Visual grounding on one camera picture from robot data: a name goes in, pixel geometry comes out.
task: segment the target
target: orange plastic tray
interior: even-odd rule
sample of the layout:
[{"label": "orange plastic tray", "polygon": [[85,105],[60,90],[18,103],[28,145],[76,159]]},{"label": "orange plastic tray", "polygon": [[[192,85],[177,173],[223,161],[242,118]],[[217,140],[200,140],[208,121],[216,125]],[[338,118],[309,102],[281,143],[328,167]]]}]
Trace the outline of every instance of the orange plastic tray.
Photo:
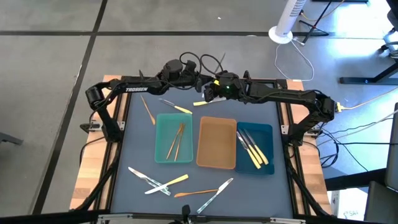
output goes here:
[{"label": "orange plastic tray", "polygon": [[202,167],[234,169],[236,164],[236,121],[202,117],[197,164]]}]

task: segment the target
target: chair leg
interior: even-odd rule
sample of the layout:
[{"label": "chair leg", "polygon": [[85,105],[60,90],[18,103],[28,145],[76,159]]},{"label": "chair leg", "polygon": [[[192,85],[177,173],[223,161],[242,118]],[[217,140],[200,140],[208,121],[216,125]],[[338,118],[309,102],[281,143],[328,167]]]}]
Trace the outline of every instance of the chair leg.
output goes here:
[{"label": "chair leg", "polygon": [[11,135],[0,133],[0,142],[11,142],[20,146],[24,140],[12,137]]}]

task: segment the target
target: teal plastic tray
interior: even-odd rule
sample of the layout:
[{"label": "teal plastic tray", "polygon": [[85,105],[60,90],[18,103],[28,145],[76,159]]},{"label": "teal plastic tray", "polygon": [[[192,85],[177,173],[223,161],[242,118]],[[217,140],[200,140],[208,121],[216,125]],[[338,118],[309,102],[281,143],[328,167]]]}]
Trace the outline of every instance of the teal plastic tray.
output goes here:
[{"label": "teal plastic tray", "polygon": [[261,164],[257,169],[250,159],[248,152],[243,148],[241,142],[236,138],[236,167],[235,171],[244,174],[272,175],[274,169],[274,143],[272,141],[272,126],[268,124],[256,124],[238,122],[238,129],[246,129],[268,159],[268,165]]},{"label": "teal plastic tray", "polygon": [[[166,159],[174,137],[180,127],[185,124],[177,160],[174,161],[180,137],[174,143],[169,159]],[[158,114],[156,117],[155,162],[157,163],[189,163],[193,160],[192,115],[186,113]]]}]

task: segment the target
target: white cable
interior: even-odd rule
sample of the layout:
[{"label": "white cable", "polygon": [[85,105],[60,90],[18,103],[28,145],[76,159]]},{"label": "white cable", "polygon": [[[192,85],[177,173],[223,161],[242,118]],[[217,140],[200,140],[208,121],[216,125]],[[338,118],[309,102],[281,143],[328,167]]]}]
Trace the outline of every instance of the white cable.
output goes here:
[{"label": "white cable", "polygon": [[[357,130],[357,131],[354,131],[353,133],[348,133],[348,134],[345,134],[345,135],[343,135],[343,136],[335,137],[335,139],[339,139],[339,138],[342,138],[342,137],[347,137],[347,136],[350,136],[350,135],[352,135],[352,134],[355,134],[355,133],[358,133],[358,132],[360,132],[360,131],[363,131],[363,130],[365,130],[365,129],[368,129],[368,128],[370,128],[371,126],[377,125],[378,123],[380,123],[381,121],[385,120],[386,118],[388,118],[388,117],[390,117],[390,116],[396,114],[397,112],[398,112],[398,110],[392,112],[391,114],[387,115],[387,116],[384,117],[383,119],[380,119],[379,121],[376,121],[376,123],[374,123],[374,124],[372,124],[372,125],[369,125],[369,126],[363,128],[363,129],[359,129],[359,130]],[[318,147],[321,146],[322,144],[324,144],[324,143],[326,143],[326,142],[330,142],[330,141],[332,141],[332,139],[329,139],[329,140],[327,140],[327,141],[324,141],[324,142],[318,144]]]},{"label": "white cable", "polygon": [[[311,67],[311,69],[312,69],[311,79],[309,79],[309,80],[301,80],[301,81],[302,81],[302,82],[307,82],[307,81],[313,80],[315,71],[314,71],[314,69],[313,69],[312,63],[309,61],[308,58],[306,58],[306,57],[304,56],[303,53],[301,53],[301,51],[299,50],[299,48],[293,43],[293,40],[291,40],[291,43],[293,44],[293,46],[297,49],[297,51],[300,53],[300,55],[304,58],[304,60],[308,63],[308,65],[309,65],[309,66]],[[289,78],[287,75],[285,75],[285,74],[282,72],[282,70],[276,65],[276,61],[277,61],[277,59],[278,59],[278,48],[279,48],[279,46],[280,46],[280,44],[279,44],[279,45],[276,47],[276,49],[275,49],[275,62],[274,62],[274,65],[275,65],[276,69],[278,69],[278,71],[279,71],[285,78],[291,80],[291,78]]]}]

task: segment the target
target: wooden plank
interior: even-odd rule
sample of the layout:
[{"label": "wooden plank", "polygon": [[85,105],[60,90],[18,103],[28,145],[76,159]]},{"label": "wooden plank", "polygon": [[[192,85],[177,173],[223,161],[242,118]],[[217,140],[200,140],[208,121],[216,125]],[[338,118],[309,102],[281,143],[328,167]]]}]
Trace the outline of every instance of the wooden plank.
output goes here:
[{"label": "wooden plank", "polygon": [[[104,81],[106,82],[111,79],[120,78],[120,77],[121,76],[106,75],[104,77]],[[287,84],[289,89],[303,90],[302,82],[293,82],[292,80],[287,80]],[[114,100],[108,106],[108,111],[110,114],[113,114],[115,102],[116,100]],[[126,94],[122,95],[122,102],[119,110],[118,120],[121,120],[121,117],[123,116],[125,105],[126,105]],[[306,115],[308,115],[308,110],[304,106],[291,105],[291,107],[295,123],[299,123],[304,117],[306,117]],[[282,104],[282,116],[284,118],[283,120],[284,124],[287,124],[288,123],[287,110],[284,104]],[[90,133],[88,135],[87,141],[94,140],[101,136],[103,136],[103,134],[102,132],[99,131]],[[305,137],[304,141],[316,144],[315,140],[310,137]],[[110,161],[113,160],[116,146],[117,144],[112,145]],[[83,154],[83,160],[81,163],[79,174],[76,180],[75,191],[72,196],[70,208],[76,208],[77,206],[79,206],[84,201],[84,198],[86,198],[90,194],[95,185],[98,183],[104,159],[105,148],[106,148],[105,140],[98,141],[86,147],[85,153]],[[289,148],[289,151],[290,155],[292,155],[293,152],[291,147]],[[307,188],[314,196],[315,200],[322,206],[322,208],[326,212],[331,213],[328,196],[326,194],[326,185],[323,179],[323,173],[317,149],[315,149],[311,145],[304,144],[303,146],[299,147],[299,151],[302,160],[304,179]],[[296,167],[294,159],[292,159],[292,163],[293,166]],[[109,181],[103,189],[100,208],[104,208],[105,206],[106,198],[108,196],[108,189],[109,189]],[[302,196],[296,184],[295,184],[295,192],[296,192],[296,199],[298,205],[298,212],[304,214]]]}]

